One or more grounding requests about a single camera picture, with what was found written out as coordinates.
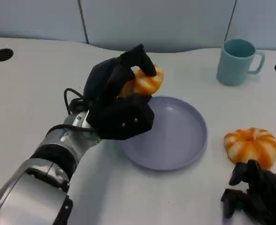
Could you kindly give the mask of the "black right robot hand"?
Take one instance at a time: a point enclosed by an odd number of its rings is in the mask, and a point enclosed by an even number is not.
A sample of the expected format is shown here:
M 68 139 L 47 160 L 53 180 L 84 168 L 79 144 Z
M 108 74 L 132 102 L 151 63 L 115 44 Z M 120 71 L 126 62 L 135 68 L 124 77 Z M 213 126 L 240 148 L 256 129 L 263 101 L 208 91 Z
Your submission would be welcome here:
M 245 192 L 227 188 L 221 197 L 223 217 L 230 219 L 236 210 L 242 210 L 260 225 L 276 225 L 276 174 L 250 159 L 237 163 L 232 171 L 229 185 L 240 182 L 248 184 Z

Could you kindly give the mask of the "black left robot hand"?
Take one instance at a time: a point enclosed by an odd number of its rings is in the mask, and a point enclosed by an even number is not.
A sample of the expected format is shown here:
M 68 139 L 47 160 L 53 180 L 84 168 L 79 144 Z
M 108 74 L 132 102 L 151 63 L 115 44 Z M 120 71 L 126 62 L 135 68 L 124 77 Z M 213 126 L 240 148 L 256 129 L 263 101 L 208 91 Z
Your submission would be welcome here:
M 155 67 L 144 46 L 139 44 L 120 56 L 93 66 L 84 86 L 83 98 L 89 109 L 86 121 L 101 139 L 126 140 L 149 131 L 154 113 L 148 102 L 150 94 L 119 94 L 135 75 L 137 66 L 149 76 L 155 76 Z

